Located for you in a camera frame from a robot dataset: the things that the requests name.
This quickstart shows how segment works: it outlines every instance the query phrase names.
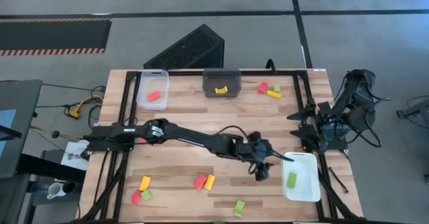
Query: gray floor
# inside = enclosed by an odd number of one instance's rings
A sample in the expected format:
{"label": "gray floor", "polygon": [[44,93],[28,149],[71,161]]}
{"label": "gray floor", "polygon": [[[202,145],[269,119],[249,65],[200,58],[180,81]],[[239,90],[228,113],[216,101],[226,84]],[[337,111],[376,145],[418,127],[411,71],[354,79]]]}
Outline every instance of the gray floor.
{"label": "gray floor", "polygon": [[[427,9],[429,0],[300,0],[301,10]],[[292,9],[291,0],[1,0],[0,14],[127,13],[152,11]],[[383,147],[364,142],[350,146],[353,173],[368,219],[427,223],[429,186],[428,132],[399,120],[395,110],[406,100],[427,95],[428,15],[303,17],[315,68],[327,68],[336,92],[348,70],[368,68],[377,74],[374,92],[392,98],[377,107],[375,131]],[[303,68],[294,16],[114,19],[104,54],[0,58],[0,80],[40,78],[76,87],[105,85],[110,69],[141,68],[178,38],[206,23],[226,41],[225,65],[262,67],[273,58],[279,68]],[[78,101],[85,92],[44,87],[40,105]],[[59,109],[38,111],[34,124],[64,133],[88,132],[87,111],[69,119]],[[66,142],[58,141],[61,146]],[[24,152],[54,149],[30,134]],[[38,208],[34,223],[69,221],[76,203]]]}

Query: orange and black hazard tape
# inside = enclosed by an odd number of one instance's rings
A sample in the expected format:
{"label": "orange and black hazard tape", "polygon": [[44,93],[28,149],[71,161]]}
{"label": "orange and black hazard tape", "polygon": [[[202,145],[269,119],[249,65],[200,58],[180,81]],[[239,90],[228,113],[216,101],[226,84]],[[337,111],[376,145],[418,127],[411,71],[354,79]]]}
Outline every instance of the orange and black hazard tape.
{"label": "orange and black hazard tape", "polygon": [[100,54],[104,48],[83,49],[55,49],[55,50],[0,50],[0,56],[39,56],[59,54]]}
{"label": "orange and black hazard tape", "polygon": [[49,23],[49,22],[76,22],[76,21],[110,21],[111,18],[89,18],[89,19],[6,19],[0,23]]}
{"label": "orange and black hazard tape", "polygon": [[[111,18],[89,19],[8,19],[0,23],[58,23],[78,21],[110,21]],[[0,56],[36,56],[36,55],[64,55],[64,54],[100,54],[104,48],[67,48],[67,49],[38,49],[38,50],[0,50]]]}

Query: white paper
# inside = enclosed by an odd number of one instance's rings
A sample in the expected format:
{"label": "white paper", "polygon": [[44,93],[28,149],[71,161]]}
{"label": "white paper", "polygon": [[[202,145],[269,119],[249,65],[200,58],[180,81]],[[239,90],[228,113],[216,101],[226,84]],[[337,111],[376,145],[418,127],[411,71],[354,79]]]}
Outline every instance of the white paper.
{"label": "white paper", "polygon": [[66,153],[62,156],[61,164],[78,168],[79,170],[86,170],[88,168],[88,161],[80,158],[80,154],[86,149],[87,145],[88,141],[86,140],[80,140],[77,143],[68,142]]}

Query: toy block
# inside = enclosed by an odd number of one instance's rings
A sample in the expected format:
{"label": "toy block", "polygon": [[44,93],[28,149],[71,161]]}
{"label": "toy block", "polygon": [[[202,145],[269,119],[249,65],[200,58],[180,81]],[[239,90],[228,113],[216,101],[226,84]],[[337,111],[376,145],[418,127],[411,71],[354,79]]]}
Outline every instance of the toy block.
{"label": "toy block", "polygon": [[281,99],[282,94],[281,93],[275,93],[273,91],[267,91],[267,96],[275,97],[277,99]]}
{"label": "toy block", "polygon": [[149,101],[155,101],[155,99],[157,99],[158,97],[160,97],[160,92],[156,91],[150,95],[147,96],[147,99],[149,99]]}
{"label": "toy block", "polygon": [[150,177],[143,176],[143,180],[141,180],[139,190],[145,191],[149,187]]}
{"label": "toy block", "polygon": [[279,85],[274,85],[274,91],[279,93],[280,92],[280,86]]}
{"label": "toy block", "polygon": [[143,200],[148,201],[152,198],[152,194],[149,190],[145,190],[141,193],[141,197],[143,197]]}
{"label": "toy block", "polygon": [[235,204],[234,216],[241,217],[241,214],[243,213],[244,205],[245,205],[244,201],[237,201],[237,204]]}
{"label": "toy block", "polygon": [[264,94],[265,91],[267,90],[268,87],[268,82],[263,81],[261,86],[259,86],[259,89],[257,90],[258,93]]}
{"label": "toy block", "polygon": [[204,185],[204,188],[207,189],[207,190],[211,190],[214,181],[215,181],[215,176],[209,174],[208,178],[207,178],[207,181],[206,181],[206,184]]}
{"label": "toy block", "polygon": [[217,89],[217,88],[215,88],[215,89],[214,89],[214,91],[215,91],[217,94],[227,94],[227,93],[228,93],[228,87],[227,87],[227,86],[224,86],[222,89]]}
{"label": "toy block", "polygon": [[131,196],[131,203],[138,205],[141,201],[141,190],[135,190]]}
{"label": "toy block", "polygon": [[198,180],[196,180],[195,182],[195,189],[200,190],[202,188],[202,186],[204,185],[204,183],[206,182],[207,177],[200,175],[200,177],[198,177]]}
{"label": "toy block", "polygon": [[296,183],[296,174],[291,172],[289,173],[288,183],[286,186],[289,188],[295,188],[295,183]]}

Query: yellow cable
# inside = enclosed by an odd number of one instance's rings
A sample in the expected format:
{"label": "yellow cable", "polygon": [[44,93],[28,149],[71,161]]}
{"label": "yellow cable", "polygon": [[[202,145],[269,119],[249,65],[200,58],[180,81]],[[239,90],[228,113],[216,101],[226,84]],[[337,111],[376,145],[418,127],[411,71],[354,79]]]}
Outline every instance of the yellow cable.
{"label": "yellow cable", "polygon": [[98,98],[98,99],[100,99],[101,101],[103,101],[103,97],[102,96],[100,96],[100,95],[93,95],[93,96],[90,96],[90,97],[87,97],[87,98],[85,98],[85,99],[83,99],[80,103],[79,103],[79,105],[77,105],[77,107],[75,107],[73,110],[70,110],[70,116],[71,117],[73,117],[73,118],[75,118],[75,119],[78,119],[79,117],[80,117],[80,108],[87,102],[87,101],[90,101],[90,100],[92,100],[92,99],[95,99],[95,98]]}

